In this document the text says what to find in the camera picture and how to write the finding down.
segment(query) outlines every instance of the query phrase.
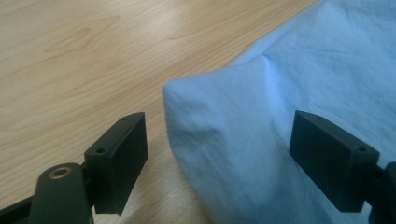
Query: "light blue fabric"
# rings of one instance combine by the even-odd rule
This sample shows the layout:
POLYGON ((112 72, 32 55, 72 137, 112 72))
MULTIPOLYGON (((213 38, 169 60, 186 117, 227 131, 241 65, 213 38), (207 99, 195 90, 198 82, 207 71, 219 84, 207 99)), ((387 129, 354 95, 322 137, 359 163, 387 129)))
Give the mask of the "light blue fabric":
POLYGON ((296 109, 396 161, 396 2, 320 1, 226 68, 169 81, 171 148, 217 223, 368 223, 342 214, 289 154, 296 109))

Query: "wooden surface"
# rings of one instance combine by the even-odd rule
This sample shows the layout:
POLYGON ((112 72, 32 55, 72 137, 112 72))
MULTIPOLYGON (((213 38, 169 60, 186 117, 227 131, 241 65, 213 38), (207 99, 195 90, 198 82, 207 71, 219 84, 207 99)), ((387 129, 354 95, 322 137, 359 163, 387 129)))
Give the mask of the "wooden surface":
POLYGON ((0 208, 120 117, 145 111, 149 159, 122 217, 208 223, 169 148, 166 80, 220 68, 313 0, 2 0, 0 208))

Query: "blue towel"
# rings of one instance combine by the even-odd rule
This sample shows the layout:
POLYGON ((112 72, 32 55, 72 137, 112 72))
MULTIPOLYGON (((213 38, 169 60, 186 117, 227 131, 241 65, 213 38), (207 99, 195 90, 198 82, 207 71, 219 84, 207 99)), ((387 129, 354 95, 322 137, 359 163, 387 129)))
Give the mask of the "blue towel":
POLYGON ((227 67, 163 87, 173 153, 217 223, 368 223, 342 214, 289 154, 295 110, 396 161, 396 2, 319 1, 227 67))

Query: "wood grain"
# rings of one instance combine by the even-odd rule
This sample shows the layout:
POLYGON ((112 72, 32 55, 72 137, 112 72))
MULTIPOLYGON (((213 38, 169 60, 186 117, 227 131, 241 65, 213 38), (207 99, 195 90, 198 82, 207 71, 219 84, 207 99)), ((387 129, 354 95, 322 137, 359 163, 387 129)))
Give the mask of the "wood grain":
POLYGON ((123 216, 95 222, 209 223, 169 148, 162 85, 224 66, 313 2, 1 1, 0 208, 145 111, 149 160, 123 216))

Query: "blue cloth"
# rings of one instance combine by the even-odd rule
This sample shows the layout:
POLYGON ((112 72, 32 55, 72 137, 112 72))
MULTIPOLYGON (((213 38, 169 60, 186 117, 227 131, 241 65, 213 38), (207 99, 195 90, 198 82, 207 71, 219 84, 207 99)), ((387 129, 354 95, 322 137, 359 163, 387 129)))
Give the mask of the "blue cloth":
POLYGON ((229 66, 163 87, 174 155, 217 223, 368 223, 342 214, 289 154, 295 110, 396 161, 396 2, 319 1, 229 66))

